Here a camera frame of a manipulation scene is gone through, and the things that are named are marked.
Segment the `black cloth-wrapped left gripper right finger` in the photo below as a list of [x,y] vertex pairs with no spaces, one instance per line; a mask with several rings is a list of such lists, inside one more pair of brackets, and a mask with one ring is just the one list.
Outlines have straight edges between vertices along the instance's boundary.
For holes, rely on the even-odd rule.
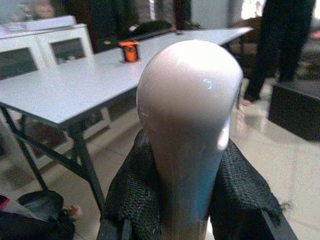
[[216,240],[296,240],[263,176],[230,140],[223,152],[209,216]]

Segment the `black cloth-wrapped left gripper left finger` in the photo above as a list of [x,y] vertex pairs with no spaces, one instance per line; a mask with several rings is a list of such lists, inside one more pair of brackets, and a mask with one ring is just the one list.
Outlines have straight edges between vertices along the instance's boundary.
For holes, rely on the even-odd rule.
[[152,147],[142,130],[108,188],[100,240],[159,240],[161,189]]

